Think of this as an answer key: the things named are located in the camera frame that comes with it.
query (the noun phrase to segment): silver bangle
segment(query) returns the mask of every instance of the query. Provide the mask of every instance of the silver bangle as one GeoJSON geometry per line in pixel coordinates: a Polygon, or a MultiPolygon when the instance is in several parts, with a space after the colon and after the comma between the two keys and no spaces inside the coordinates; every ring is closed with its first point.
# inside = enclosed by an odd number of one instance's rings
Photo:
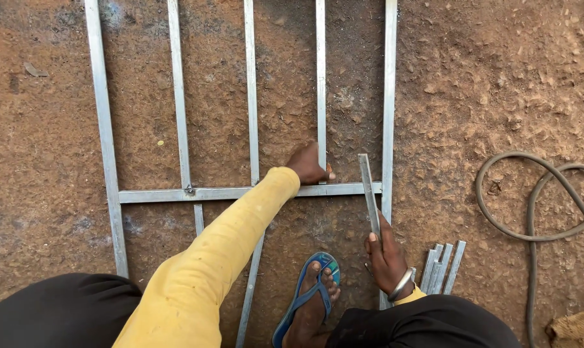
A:
{"type": "Polygon", "coordinates": [[[399,294],[401,294],[401,291],[404,289],[404,287],[407,285],[411,278],[412,267],[408,267],[408,269],[406,269],[406,272],[404,273],[404,276],[401,278],[399,283],[397,283],[397,286],[395,287],[393,292],[391,292],[391,294],[388,296],[389,302],[395,302],[395,299],[397,298],[397,296],[399,296],[399,294]]]}

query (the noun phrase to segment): black cable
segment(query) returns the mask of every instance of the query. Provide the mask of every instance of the black cable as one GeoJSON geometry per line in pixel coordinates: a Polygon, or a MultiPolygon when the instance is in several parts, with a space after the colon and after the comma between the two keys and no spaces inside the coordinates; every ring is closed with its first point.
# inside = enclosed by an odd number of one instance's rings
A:
{"type": "Polygon", "coordinates": [[[506,233],[513,238],[517,238],[520,240],[525,240],[529,242],[529,249],[530,249],[530,274],[528,276],[528,300],[526,303],[526,333],[528,335],[528,344],[530,348],[534,348],[534,335],[532,331],[532,322],[534,320],[534,297],[537,290],[537,245],[536,242],[538,241],[551,241],[557,240],[565,237],[572,236],[584,229],[584,221],[579,223],[579,225],[560,233],[556,233],[554,235],[549,236],[535,236],[534,235],[534,205],[541,189],[545,184],[552,178],[556,177],[560,184],[566,189],[567,193],[571,196],[574,200],[575,204],[577,204],[578,208],[582,211],[584,215],[584,202],[579,197],[579,195],[575,192],[575,189],[569,181],[562,175],[560,172],[563,170],[568,169],[581,169],[584,170],[584,164],[577,164],[577,163],[569,163],[565,165],[561,165],[558,168],[554,168],[549,162],[542,160],[541,158],[527,154],[525,152],[520,151],[510,151],[510,152],[503,152],[502,154],[498,154],[492,158],[490,158],[487,162],[483,164],[479,172],[477,173],[477,178],[475,180],[475,191],[477,195],[477,203],[479,204],[479,208],[481,208],[481,212],[483,215],[492,223],[500,232],[506,233]],[[485,206],[485,202],[483,202],[483,193],[482,193],[482,184],[483,178],[487,173],[487,170],[499,160],[508,158],[508,157],[522,157],[525,159],[529,159],[533,162],[536,162],[548,172],[541,178],[532,192],[528,197],[528,209],[526,210],[526,232],[527,235],[522,235],[520,233],[515,233],[509,230],[505,225],[496,221],[496,219],[489,213],[487,207],[485,206]]]}

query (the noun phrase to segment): metal frame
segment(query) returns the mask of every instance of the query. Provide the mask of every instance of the metal frame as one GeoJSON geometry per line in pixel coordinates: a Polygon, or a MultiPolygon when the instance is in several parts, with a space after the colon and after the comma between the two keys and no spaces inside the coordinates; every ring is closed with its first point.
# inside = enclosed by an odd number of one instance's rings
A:
{"type": "MultiPolygon", "coordinates": [[[[382,181],[374,182],[372,189],[375,194],[381,194],[381,209],[386,219],[391,222],[391,195],[393,184],[393,132],[395,127],[395,60],[396,60],[396,25],[397,1],[386,1],[386,35],[385,35],[385,90],[383,115],[383,150],[382,150],[382,181]]],[[[317,37],[317,107],[318,107],[318,143],[319,163],[326,168],[326,26],[325,0],[316,0],[316,37],[317,37]]],[[[251,165],[251,186],[236,188],[195,188],[191,184],[187,118],[185,106],[184,80],[182,75],[182,53],[180,49],[180,23],[178,0],[168,0],[169,39],[171,47],[172,72],[174,75],[174,99],[176,106],[176,126],[178,133],[178,149],[180,157],[180,181],[178,189],[126,190],[118,189],[118,173],[114,152],[114,138],[111,126],[110,99],[108,95],[107,75],[102,47],[101,21],[98,0],[85,0],[88,41],[90,44],[90,59],[92,77],[96,98],[99,133],[101,138],[102,163],[105,174],[105,186],[110,210],[110,227],[114,243],[114,257],[117,273],[128,277],[124,233],[122,229],[121,204],[150,202],[182,202],[211,201],[238,199],[255,186],[260,178],[258,153],[257,125],[257,93],[255,76],[255,42],[253,0],[244,0],[245,14],[245,44],[247,59],[247,99],[249,103],[249,146],[251,165]]],[[[362,183],[339,183],[304,186],[297,196],[339,196],[364,194],[362,183]]],[[[196,230],[203,229],[203,210],[201,204],[195,207],[196,230]]],[[[257,269],[262,253],[263,236],[254,250],[247,292],[243,305],[241,325],[236,347],[241,347],[244,341],[249,312],[255,289],[257,269]]],[[[386,308],[382,298],[380,309],[386,308]]]]}

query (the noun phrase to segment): yellow long-sleeve shirt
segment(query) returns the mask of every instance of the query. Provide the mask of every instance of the yellow long-sleeve shirt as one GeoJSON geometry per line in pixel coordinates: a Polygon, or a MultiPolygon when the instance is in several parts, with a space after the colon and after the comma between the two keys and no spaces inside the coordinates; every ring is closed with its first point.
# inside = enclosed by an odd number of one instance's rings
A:
{"type": "MultiPolygon", "coordinates": [[[[191,246],[159,266],[120,335],[121,347],[219,347],[219,307],[262,233],[301,185],[273,168],[206,227],[191,246]]],[[[418,288],[396,304],[424,295],[418,288]]]]}

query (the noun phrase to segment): dirt ground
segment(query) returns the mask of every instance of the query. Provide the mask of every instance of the dirt ground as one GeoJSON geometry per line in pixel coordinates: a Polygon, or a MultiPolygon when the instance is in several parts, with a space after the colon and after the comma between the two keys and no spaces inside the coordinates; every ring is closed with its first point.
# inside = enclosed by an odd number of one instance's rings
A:
{"type": "MultiPolygon", "coordinates": [[[[178,188],[166,2],[100,4],[120,188],[178,188]]],[[[250,183],[242,13],[240,0],[180,1],[195,186],[250,183]]],[[[327,0],[326,21],[328,161],[338,182],[359,181],[356,154],[368,152],[379,177],[383,1],[327,0]]],[[[316,137],[313,1],[256,1],[255,41],[265,175],[316,137]]],[[[489,225],[473,180],[485,159],[506,150],[584,163],[584,0],[400,1],[394,148],[393,225],[409,264],[422,269],[436,242],[467,241],[453,293],[496,314],[523,342],[525,244],[489,225]]],[[[528,162],[498,163],[489,178],[502,192],[486,197],[490,210],[524,232],[526,198],[542,174],[528,162]]],[[[584,175],[568,177],[584,199],[584,175]]],[[[228,205],[204,203],[206,223],[228,205]]],[[[130,275],[144,288],[193,240],[192,205],[123,213],[130,275]]],[[[537,233],[581,219],[549,183],[537,233]]],[[[266,233],[245,346],[270,346],[299,268],[318,249],[342,266],[328,326],[346,308],[376,307],[362,265],[368,229],[360,196],[285,205],[266,233]]],[[[539,247],[539,347],[552,318],[584,310],[584,232],[567,239],[539,247]]],[[[0,300],[67,272],[115,272],[85,14],[79,0],[0,0],[0,300]],[[49,76],[29,75],[24,62],[49,76]]],[[[225,347],[235,342],[246,281],[241,275],[222,305],[225,347]]]]}

